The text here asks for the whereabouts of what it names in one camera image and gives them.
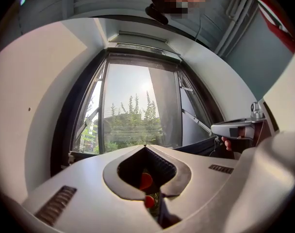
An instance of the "black vent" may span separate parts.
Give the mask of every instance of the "black vent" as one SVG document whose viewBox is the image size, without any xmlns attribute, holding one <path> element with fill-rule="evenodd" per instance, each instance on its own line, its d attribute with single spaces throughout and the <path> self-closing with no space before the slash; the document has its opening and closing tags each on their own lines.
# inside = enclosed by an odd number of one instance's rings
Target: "black vent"
<svg viewBox="0 0 295 233">
<path fill-rule="evenodd" d="M 42 222 L 53 226 L 63 210 L 66 208 L 76 188 L 63 186 L 36 214 Z"/>
<path fill-rule="evenodd" d="M 234 170 L 233 168 L 226 167 L 226 166 L 219 166 L 219 165 L 211 165 L 209 168 L 213 169 L 215 171 L 219 171 L 222 173 L 228 173 L 228 174 L 231 174 Z"/>
</svg>

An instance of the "vent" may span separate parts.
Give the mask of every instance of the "vent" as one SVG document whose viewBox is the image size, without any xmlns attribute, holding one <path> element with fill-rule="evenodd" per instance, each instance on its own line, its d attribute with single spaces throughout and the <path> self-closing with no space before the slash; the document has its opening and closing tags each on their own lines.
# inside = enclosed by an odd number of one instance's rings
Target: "vent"
<svg viewBox="0 0 295 233">
<path fill-rule="evenodd" d="M 212 170 L 215 170 L 215 171 L 219 171 L 222 173 L 228 173 L 228 174 L 231 174 L 234 170 L 233 168 L 226 167 L 226 166 L 219 166 L 219 165 L 211 165 L 209 168 Z"/>
<path fill-rule="evenodd" d="M 76 188 L 63 186 L 36 214 L 35 216 L 42 222 L 53 226 L 66 208 Z"/>
</svg>

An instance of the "window frame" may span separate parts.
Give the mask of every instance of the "window frame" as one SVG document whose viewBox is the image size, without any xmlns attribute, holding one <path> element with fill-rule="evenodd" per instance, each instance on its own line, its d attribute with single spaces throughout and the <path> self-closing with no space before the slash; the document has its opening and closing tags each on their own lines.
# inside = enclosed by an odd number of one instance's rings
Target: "window frame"
<svg viewBox="0 0 295 233">
<path fill-rule="evenodd" d="M 107 48 L 102 50 L 97 54 L 94 59 L 87 65 L 82 74 L 78 77 L 77 81 L 70 90 L 66 101 L 62 107 L 61 113 L 59 115 L 53 141 L 51 148 L 51 158 L 50 158 L 50 172 L 51 176 L 57 174 L 62 170 L 62 166 L 68 166 L 68 157 L 69 153 L 73 150 L 74 139 L 77 129 L 78 120 L 80 113 L 83 107 L 83 104 L 90 92 L 92 82 L 100 70 L 104 68 L 102 74 L 102 84 L 100 96 L 105 93 L 105 80 L 108 73 L 108 63 L 113 58 L 112 56 L 130 56 L 132 58 L 138 59 L 148 59 L 149 61 L 157 61 L 162 63 L 168 63 L 171 65 L 177 65 L 177 71 L 174 72 L 175 82 L 176 82 L 176 93 L 177 93 L 177 102 L 180 103 L 180 110 L 178 111 L 180 115 L 181 127 L 179 127 L 181 135 L 181 144 L 182 144 L 182 135 L 183 135 L 183 124 L 182 124 L 182 106 L 181 106 L 181 96 L 180 96 L 180 86 L 179 86 L 179 73 L 183 73 L 187 79 L 188 85 L 191 86 L 195 95 L 198 97 L 198 100 L 202 104 L 202 107 L 207 114 L 209 121 L 212 123 L 223 121 L 223 116 L 215 103 L 212 95 L 209 93 L 208 89 L 205 87 L 200 78 L 195 74 L 195 72 L 183 61 L 177 58 L 173 58 L 167 55 L 148 52 L 144 50 L 134 50 L 134 49 L 124 49 L 124 48 Z M 102 96 L 102 99 L 99 100 L 99 107 L 101 109 L 101 116 L 98 117 L 98 143 L 99 143 L 99 153 L 104 153 L 104 128 L 103 128 L 103 113 L 104 113 L 104 99 L 105 96 Z"/>
</svg>

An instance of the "black window frame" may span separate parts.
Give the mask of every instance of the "black window frame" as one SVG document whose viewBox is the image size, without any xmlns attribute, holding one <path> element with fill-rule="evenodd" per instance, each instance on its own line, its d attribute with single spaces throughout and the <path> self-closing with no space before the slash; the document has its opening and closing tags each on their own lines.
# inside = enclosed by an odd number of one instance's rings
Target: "black window frame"
<svg viewBox="0 0 295 233">
<path fill-rule="evenodd" d="M 51 176 L 56 175 L 62 170 L 62 167 L 68 166 L 68 157 L 69 153 L 74 148 L 74 139 L 77 129 L 77 123 L 79 120 L 80 112 L 82 110 L 83 104 L 86 101 L 88 92 L 90 92 L 90 87 L 95 78 L 95 75 L 98 73 L 100 68 L 104 67 L 102 75 L 102 86 L 101 92 L 105 89 L 105 78 L 106 78 L 106 65 L 108 65 L 107 59 L 110 54 L 120 54 L 132 56 L 134 58 L 148 58 L 150 60 L 161 61 L 162 63 L 168 62 L 171 65 L 178 65 L 178 70 L 183 74 L 183 77 L 187 80 L 188 85 L 192 87 L 193 93 L 201 101 L 202 106 L 205 108 L 207 117 L 211 124 L 224 121 L 223 116 L 214 101 L 212 95 L 209 93 L 208 89 L 205 87 L 204 83 L 200 78 L 195 74 L 195 72 L 183 61 L 176 59 L 167 55 L 148 52 L 144 50 L 134 50 L 134 49 L 124 49 L 124 48 L 107 48 L 103 49 L 95 58 L 87 65 L 81 75 L 78 77 L 77 81 L 70 90 L 65 103 L 62 107 L 61 113 L 57 120 L 52 147 L 51 147 L 51 157 L 50 157 L 50 173 Z M 175 81 L 179 84 L 179 75 L 176 72 Z M 103 113 L 103 102 L 99 101 L 99 107 L 101 106 L 101 113 Z M 101 135 L 103 135 L 103 122 L 100 122 Z M 104 150 L 104 141 L 99 141 L 99 153 L 103 153 Z"/>
</svg>

